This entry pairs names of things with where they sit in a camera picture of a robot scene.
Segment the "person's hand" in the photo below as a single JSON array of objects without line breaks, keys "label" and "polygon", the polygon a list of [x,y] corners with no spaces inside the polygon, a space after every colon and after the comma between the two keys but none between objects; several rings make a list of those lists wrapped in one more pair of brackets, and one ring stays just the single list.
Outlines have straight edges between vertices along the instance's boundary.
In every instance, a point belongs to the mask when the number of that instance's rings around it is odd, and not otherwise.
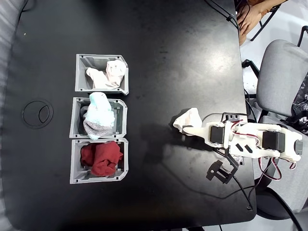
[{"label": "person's hand", "polygon": [[239,32],[239,45],[241,46],[245,40],[247,34],[258,24],[262,18],[262,14],[259,11],[257,5],[245,5],[239,9],[236,15],[237,23],[240,29]]}]

